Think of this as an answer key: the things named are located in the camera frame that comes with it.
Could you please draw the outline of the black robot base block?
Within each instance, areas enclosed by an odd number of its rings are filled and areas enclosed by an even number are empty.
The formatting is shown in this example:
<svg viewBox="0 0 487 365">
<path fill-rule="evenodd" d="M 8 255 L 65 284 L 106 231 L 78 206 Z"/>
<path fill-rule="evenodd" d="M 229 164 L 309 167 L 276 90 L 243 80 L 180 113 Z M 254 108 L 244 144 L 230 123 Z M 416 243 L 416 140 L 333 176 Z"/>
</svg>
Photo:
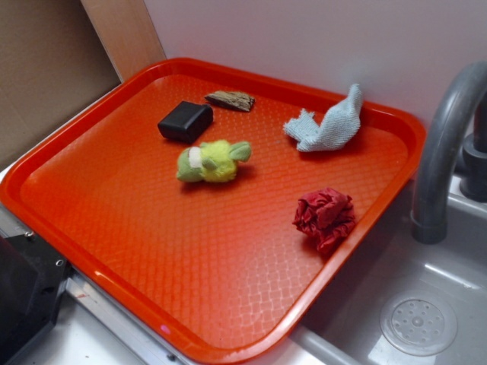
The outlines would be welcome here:
<svg viewBox="0 0 487 365">
<path fill-rule="evenodd" d="M 13 364 L 50 332 L 70 264 L 35 234 L 1 238 L 1 363 Z"/>
</svg>

